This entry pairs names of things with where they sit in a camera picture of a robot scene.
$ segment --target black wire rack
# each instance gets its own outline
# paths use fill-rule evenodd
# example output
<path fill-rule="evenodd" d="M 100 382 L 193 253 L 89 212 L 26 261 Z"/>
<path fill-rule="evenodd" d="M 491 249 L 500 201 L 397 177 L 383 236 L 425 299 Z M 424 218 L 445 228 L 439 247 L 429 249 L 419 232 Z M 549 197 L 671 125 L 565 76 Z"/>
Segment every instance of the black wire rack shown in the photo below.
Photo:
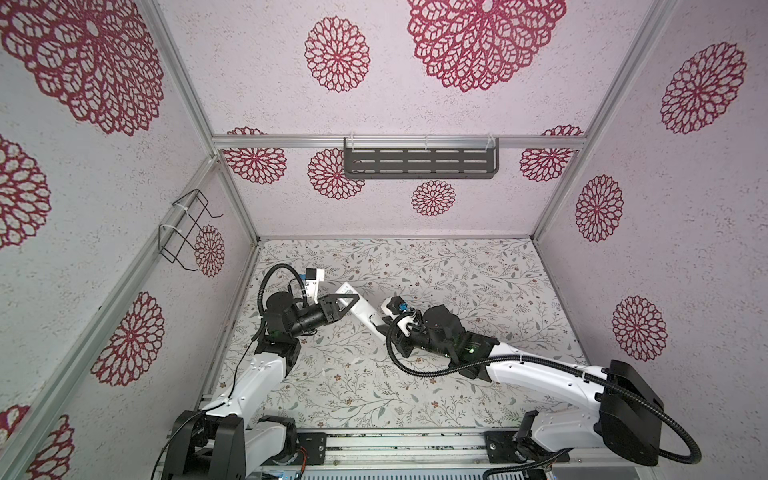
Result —
<path fill-rule="evenodd" d="M 202 206 L 200 209 L 200 213 L 198 213 L 196 216 L 193 216 L 190 214 L 190 210 L 194 208 L 197 202 Z M 189 247 L 192 250 L 196 250 L 194 245 L 188 240 L 189 236 L 192 234 L 193 231 L 195 231 L 195 227 L 202 231 L 203 227 L 200 226 L 199 220 L 200 217 L 203 216 L 203 214 L 208 214 L 210 218 L 220 218 L 223 216 L 221 215 L 213 215 L 210 210 L 208 210 L 208 199 L 206 198 L 205 194 L 200 191 L 200 189 L 194 189 L 189 191 L 188 193 L 182 195 L 179 197 L 176 201 L 173 202 L 174 207 L 179 207 L 180 209 L 184 210 L 184 216 L 179 219 L 176 225 L 170 225 L 168 223 L 163 223 L 161 225 L 157 226 L 157 251 L 160 252 L 160 255 L 162 255 L 165 260 L 168 260 L 171 263 L 178 263 L 181 265 L 181 268 L 185 270 L 189 270 L 190 272 L 197 272 L 199 269 L 197 268 L 188 268 L 186 267 L 182 262 L 181 259 L 179 259 L 179 254 L 181 253 L 181 250 L 184 248 L 184 245 L 189 245 Z M 183 220 L 185 217 L 189 217 L 192 219 L 192 224 L 190 225 L 189 230 L 184 233 L 183 231 L 179 230 L 178 226 L 181 223 L 181 220 Z M 170 236 L 163 242 L 163 234 L 165 233 L 166 229 L 170 229 Z M 171 242 L 171 240 L 175 237 L 179 236 L 181 238 L 181 244 L 176 249 L 175 252 L 167 249 L 168 244 Z"/>

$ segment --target small red flower print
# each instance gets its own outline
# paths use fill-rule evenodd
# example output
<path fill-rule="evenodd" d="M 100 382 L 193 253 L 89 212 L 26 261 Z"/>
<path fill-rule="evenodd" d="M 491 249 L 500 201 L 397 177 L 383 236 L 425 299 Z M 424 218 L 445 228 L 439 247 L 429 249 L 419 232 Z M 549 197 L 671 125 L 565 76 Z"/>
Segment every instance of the small red flower print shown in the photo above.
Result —
<path fill-rule="evenodd" d="M 163 69 L 131 0 L 1 0 L 0 32 L 40 91 L 75 119 L 132 136 L 160 114 Z"/>
<path fill-rule="evenodd" d="M 304 42 L 312 76 L 330 91 L 349 91 L 368 73 L 371 58 L 366 38 L 345 18 L 325 17 Z"/>
<path fill-rule="evenodd" d="M 37 161 L 0 135 L 0 249 L 37 234 L 51 211 L 50 196 Z"/>
<path fill-rule="evenodd" d="M 584 132 L 573 125 L 558 125 L 544 132 L 544 135 L 581 135 Z M 560 177 L 574 151 L 570 148 L 527 148 L 520 157 L 520 171 L 523 177 L 545 182 Z"/>
<path fill-rule="evenodd" d="M 91 373 L 99 383 L 126 386 L 149 370 L 163 346 L 165 319 L 157 300 L 139 293 L 134 305 L 101 351 Z"/>
<path fill-rule="evenodd" d="M 266 135 L 256 128 L 238 127 L 229 135 Z M 235 174 L 255 184 L 277 182 L 286 172 L 282 148 L 229 148 L 221 152 Z"/>
<path fill-rule="evenodd" d="M 307 166 L 310 183 L 322 195 L 341 200 L 357 195 L 365 180 L 350 180 L 344 174 L 343 152 L 338 148 L 317 152 Z"/>
<path fill-rule="evenodd" d="M 48 434 L 43 448 L 27 468 L 28 480 L 61 480 L 69 472 L 69 461 L 74 452 L 69 415 L 62 415 L 56 430 Z"/>
<path fill-rule="evenodd" d="M 439 180 L 430 180 L 419 185 L 411 196 L 411 205 L 425 217 L 444 214 L 453 206 L 456 192 L 451 185 Z"/>
<path fill-rule="evenodd" d="M 608 238 L 619 226 L 623 206 L 619 183 L 613 178 L 599 175 L 588 181 L 576 203 L 576 225 L 581 235 L 595 243 Z"/>
<path fill-rule="evenodd" d="M 565 0 L 408 0 L 414 55 L 444 87 L 488 90 L 528 67 Z"/>
<path fill-rule="evenodd" d="M 689 134 L 714 122 L 736 99 L 744 83 L 744 52 L 722 42 L 687 59 L 661 98 L 661 121 L 674 133 Z"/>
<path fill-rule="evenodd" d="M 614 311 L 614 335 L 629 356 L 647 362 L 667 346 L 667 324 L 661 311 L 645 298 L 629 296 Z"/>
<path fill-rule="evenodd" d="M 0 412 L 0 449 L 8 441 L 18 423 L 27 415 L 29 406 L 14 405 L 10 409 Z"/>
<path fill-rule="evenodd" d="M 194 242 L 194 259 L 205 276 L 216 276 L 224 265 L 224 240 L 213 225 L 200 229 Z"/>

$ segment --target work surface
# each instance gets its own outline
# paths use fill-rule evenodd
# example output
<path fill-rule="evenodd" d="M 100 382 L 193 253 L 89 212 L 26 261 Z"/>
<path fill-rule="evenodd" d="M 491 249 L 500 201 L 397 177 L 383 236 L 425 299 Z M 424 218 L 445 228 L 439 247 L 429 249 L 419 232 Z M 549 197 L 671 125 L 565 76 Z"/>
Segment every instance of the work surface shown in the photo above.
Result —
<path fill-rule="evenodd" d="M 530 353 L 584 362 L 529 240 L 271 240 L 263 243 L 216 395 L 230 387 L 234 367 L 258 328 L 259 284 L 275 263 L 288 263 L 300 273 L 307 267 L 324 268 L 321 295 L 349 281 L 377 308 L 395 293 L 422 311 L 444 303 L 467 330 Z M 265 302 L 269 293 L 286 288 L 289 277 L 281 272 L 270 281 Z M 568 407 L 524 387 L 459 374 L 408 376 L 352 316 L 321 327 L 315 336 L 301 337 L 301 343 L 293 371 L 269 394 L 257 416 L 289 416 L 300 428 L 509 427 L 517 426 L 528 410 Z M 403 362 L 437 370 L 448 360 L 415 350 Z M 240 371 L 247 365 L 248 357 Z"/>

